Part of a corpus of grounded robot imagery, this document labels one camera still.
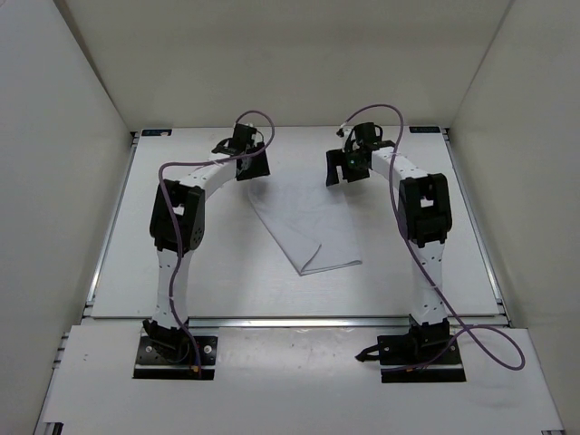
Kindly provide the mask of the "white skirt cloth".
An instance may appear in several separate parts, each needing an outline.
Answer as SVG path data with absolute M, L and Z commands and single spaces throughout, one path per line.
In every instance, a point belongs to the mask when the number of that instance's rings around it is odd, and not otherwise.
M 344 193 L 311 172 L 254 179 L 250 203 L 300 276 L 363 262 Z

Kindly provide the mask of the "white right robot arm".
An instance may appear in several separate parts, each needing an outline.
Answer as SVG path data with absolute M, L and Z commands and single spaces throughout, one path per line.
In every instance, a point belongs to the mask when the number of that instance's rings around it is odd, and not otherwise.
M 393 338 L 391 351 L 406 363 L 426 363 L 449 342 L 442 297 L 442 259 L 452 227 L 445 175 L 420 169 L 394 151 L 391 141 L 326 152 L 326 185 L 354 182 L 375 172 L 388 180 L 397 227 L 411 254 L 413 307 L 410 329 Z

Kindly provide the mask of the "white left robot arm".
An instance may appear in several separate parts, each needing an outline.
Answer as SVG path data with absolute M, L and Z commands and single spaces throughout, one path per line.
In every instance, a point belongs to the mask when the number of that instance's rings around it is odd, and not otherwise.
M 189 265 L 205 235 L 207 200 L 231 180 L 268 176 L 266 152 L 217 154 L 200 162 L 171 161 L 158 171 L 159 185 L 150 219 L 150 235 L 159 262 L 154 315 L 145 332 L 174 363 L 201 365 L 198 342 L 189 330 Z

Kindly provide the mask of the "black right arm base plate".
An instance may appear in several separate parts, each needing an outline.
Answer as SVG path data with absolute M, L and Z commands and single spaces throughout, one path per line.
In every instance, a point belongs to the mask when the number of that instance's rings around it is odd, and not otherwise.
M 376 344 L 361 350 L 355 360 L 378 362 L 381 382 L 457 383 L 465 382 L 459 347 L 449 333 L 441 338 L 408 331 L 400 335 L 379 335 Z

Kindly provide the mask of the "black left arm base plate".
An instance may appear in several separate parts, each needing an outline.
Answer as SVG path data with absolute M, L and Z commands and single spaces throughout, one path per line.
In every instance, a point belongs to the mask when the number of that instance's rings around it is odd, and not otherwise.
M 189 349 L 191 341 L 186 340 L 178 350 L 170 349 L 141 331 L 132 377 L 138 380 L 212 381 L 216 372 L 218 336 L 203 333 L 194 338 L 199 362 L 195 351 Z

